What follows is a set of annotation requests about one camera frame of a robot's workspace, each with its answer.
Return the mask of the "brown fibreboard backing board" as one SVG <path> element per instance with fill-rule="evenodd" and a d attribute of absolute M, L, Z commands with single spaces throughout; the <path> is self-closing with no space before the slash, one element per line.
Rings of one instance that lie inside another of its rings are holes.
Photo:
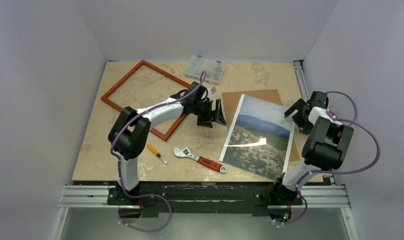
<path fill-rule="evenodd" d="M 271 103 L 282 105 L 281 98 L 276 89 L 269 90 L 251 90 L 251 91 L 237 91 L 237 92 L 225 92 L 222 94 L 225 108 L 225 118 L 227 121 L 227 128 L 230 129 L 230 124 L 233 120 L 234 113 L 237 109 L 237 105 L 241 95 L 249 95 L 261 100 L 266 100 Z M 300 160 L 300 154 L 297 151 L 295 141 L 292 142 L 292 150 L 290 153 L 290 161 L 295 162 Z"/>

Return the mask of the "landscape photo with flowers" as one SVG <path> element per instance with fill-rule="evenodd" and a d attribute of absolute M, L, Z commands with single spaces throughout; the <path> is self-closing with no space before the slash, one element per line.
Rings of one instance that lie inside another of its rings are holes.
<path fill-rule="evenodd" d="M 288 168 L 295 123 L 285 106 L 241 95 L 219 160 L 275 180 Z"/>

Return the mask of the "yellow handled screwdriver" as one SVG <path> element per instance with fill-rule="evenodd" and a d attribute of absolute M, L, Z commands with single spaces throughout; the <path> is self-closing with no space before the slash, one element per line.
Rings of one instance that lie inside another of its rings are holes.
<path fill-rule="evenodd" d="M 147 148 L 154 154 L 156 155 L 159 159 L 161 159 L 165 164 L 167 164 L 167 161 L 162 157 L 162 155 L 156 150 L 151 144 L 147 144 Z"/>

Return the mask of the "red wooden photo frame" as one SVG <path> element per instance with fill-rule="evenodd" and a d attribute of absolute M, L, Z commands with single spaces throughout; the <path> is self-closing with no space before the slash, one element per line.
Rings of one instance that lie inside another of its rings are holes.
<path fill-rule="evenodd" d="M 124 107 L 142 109 L 156 105 L 190 84 L 160 67 L 141 60 L 101 97 L 118 112 Z"/>

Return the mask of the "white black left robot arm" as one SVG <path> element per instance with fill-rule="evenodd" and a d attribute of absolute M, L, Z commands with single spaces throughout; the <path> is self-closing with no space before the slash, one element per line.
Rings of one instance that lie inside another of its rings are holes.
<path fill-rule="evenodd" d="M 212 100 L 213 91 L 194 81 L 189 88 L 171 95 L 156 105 L 133 109 L 125 107 L 113 125 L 108 140 L 110 153 L 117 159 L 119 197 L 126 204 L 137 202 L 139 184 L 138 157 L 146 147 L 149 132 L 169 120 L 187 115 L 197 116 L 197 125 L 212 128 L 213 123 L 226 126 L 221 100 Z"/>

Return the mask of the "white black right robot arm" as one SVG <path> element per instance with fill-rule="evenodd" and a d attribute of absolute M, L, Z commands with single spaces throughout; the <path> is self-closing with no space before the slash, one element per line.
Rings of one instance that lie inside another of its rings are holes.
<path fill-rule="evenodd" d="M 302 149 L 302 160 L 278 177 L 272 186 L 270 196 L 274 202 L 294 200 L 310 179 L 337 170 L 343 164 L 354 129 L 332 116 L 328 104 L 328 95 L 315 91 L 309 100 L 299 99 L 284 112 L 284 117 L 291 117 L 308 138 Z"/>

